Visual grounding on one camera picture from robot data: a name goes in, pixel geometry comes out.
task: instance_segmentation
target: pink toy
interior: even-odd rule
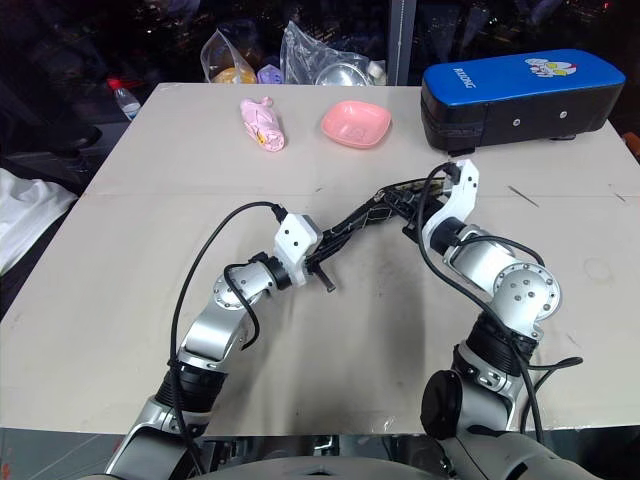
[[[240,112],[249,136],[265,150],[277,152],[284,147],[284,134],[271,105],[273,101],[269,97],[260,103],[244,99],[240,102]]]
[[[335,104],[322,119],[322,131],[333,141],[355,148],[371,148],[389,128],[391,112],[371,103]]]

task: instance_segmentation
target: white cloth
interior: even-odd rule
[[[78,198],[60,185],[24,180],[0,168],[0,275]]]

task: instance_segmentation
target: metal bowl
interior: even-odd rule
[[[344,85],[364,87],[371,85],[367,74],[349,63],[333,63],[318,74],[316,85]]]

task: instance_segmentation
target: clear plastic bag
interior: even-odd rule
[[[316,84],[318,76],[336,64],[347,64],[356,70],[356,75],[362,74],[365,84],[373,84],[370,75],[366,73],[369,58],[329,48],[305,34],[295,23],[289,22],[280,47],[280,70],[284,83]]]
[[[251,65],[227,37],[216,30],[200,52],[204,78],[209,83],[257,83]]]

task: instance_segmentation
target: table surface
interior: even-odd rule
[[[287,136],[275,154],[247,137],[239,115],[241,99],[264,95]],[[324,113],[346,99],[391,110],[378,147],[354,150],[321,133]],[[271,200],[326,228],[445,158],[426,142],[417,88],[158,86],[0,325],[2,425],[128,431],[166,370],[180,285],[227,212]],[[563,288],[534,360],[585,358],[540,392],[544,425],[640,423],[637,163],[608,123],[574,141],[472,158],[480,186],[469,221],[538,250]],[[327,261],[334,293],[314,279],[261,305],[260,340],[234,363],[209,433],[422,432],[424,386],[448,368],[478,311],[427,270],[402,226],[358,234]],[[181,334],[223,266],[271,251],[276,227],[259,210],[230,224],[196,273]]]

